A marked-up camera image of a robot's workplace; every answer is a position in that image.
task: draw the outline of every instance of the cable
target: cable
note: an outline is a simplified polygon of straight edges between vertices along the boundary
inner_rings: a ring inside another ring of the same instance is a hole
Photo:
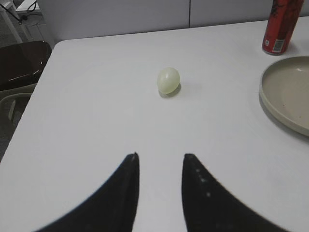
[[[30,16],[30,15],[38,15],[38,16],[42,16],[42,14],[28,14],[28,15],[27,15],[27,17],[28,17],[28,16]]]
[[[33,11],[36,9],[36,5],[37,5],[37,2],[35,1],[34,3],[32,3],[32,4],[28,7],[27,12],[33,12]],[[28,15],[22,15],[22,16],[20,17],[20,19],[19,19],[19,18],[17,18],[12,12],[10,12],[8,9],[6,9],[1,3],[0,3],[0,6],[1,6],[7,13],[9,13],[14,19],[16,19],[16,20],[18,21],[18,24],[19,24],[19,25],[21,25],[21,24],[23,23],[23,21],[27,21],[27,20],[28,20],[28,16],[30,16],[30,15],[42,16],[42,14],[35,14],[35,13],[33,13],[33,14],[28,14]]]
[[[36,8],[37,8],[37,1],[35,1],[34,3],[32,3],[32,4],[28,7],[27,13],[30,13],[30,12],[35,11]]]

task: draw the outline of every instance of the chair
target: chair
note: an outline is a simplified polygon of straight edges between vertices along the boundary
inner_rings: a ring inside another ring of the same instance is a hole
[[[0,100],[16,93],[32,93],[52,50],[45,41],[0,48]]]
[[[190,0],[38,0],[55,42],[189,27]]]
[[[16,110],[18,110],[22,115],[30,97],[31,93],[17,93],[6,96],[0,101],[0,128],[9,139],[12,137],[15,131],[13,119]],[[6,115],[4,112],[4,107],[9,103],[11,104],[11,107],[9,107],[10,109],[8,115]]]

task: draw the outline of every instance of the can label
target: can label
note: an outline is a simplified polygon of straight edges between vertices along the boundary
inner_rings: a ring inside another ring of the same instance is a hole
[[[304,0],[274,0],[263,39],[267,53],[284,53],[291,40]]]

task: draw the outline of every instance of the white wall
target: white wall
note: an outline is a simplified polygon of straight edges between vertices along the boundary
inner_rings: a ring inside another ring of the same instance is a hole
[[[266,20],[273,0],[191,0],[190,27]],[[301,15],[309,15],[305,0]]]
[[[189,27],[189,0],[38,0],[56,42]]]

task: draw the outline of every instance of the floor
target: floor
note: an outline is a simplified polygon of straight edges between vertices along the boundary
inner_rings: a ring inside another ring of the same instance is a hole
[[[23,0],[14,0],[14,4],[16,5],[16,7],[18,7],[22,3],[22,1]],[[10,18],[12,19],[12,22],[14,23],[22,40],[26,42],[27,41],[26,37],[24,33],[22,32],[18,22],[13,17],[10,16]],[[0,47],[5,47],[5,46],[13,45],[13,44],[16,44],[16,40],[14,36],[12,35],[10,29],[5,24],[3,18],[0,16]],[[10,107],[10,104],[8,103],[6,106],[6,111],[8,111],[9,107]],[[18,123],[20,117],[21,115],[17,113],[16,117],[14,118],[15,125]],[[0,131],[0,162],[9,144],[9,141],[10,139],[2,131]]]
[[[23,2],[23,0],[14,0],[16,7],[18,7],[22,2]],[[13,17],[11,17],[10,15],[9,15],[9,17],[11,18],[13,24],[15,25],[15,27],[16,27],[20,37],[22,38],[22,40],[27,41],[24,33],[22,32],[22,30],[21,30],[21,28],[18,24],[18,22]],[[5,24],[2,16],[0,16],[0,47],[13,45],[15,43],[16,43],[16,40],[15,40],[14,36],[12,35],[8,26]]]

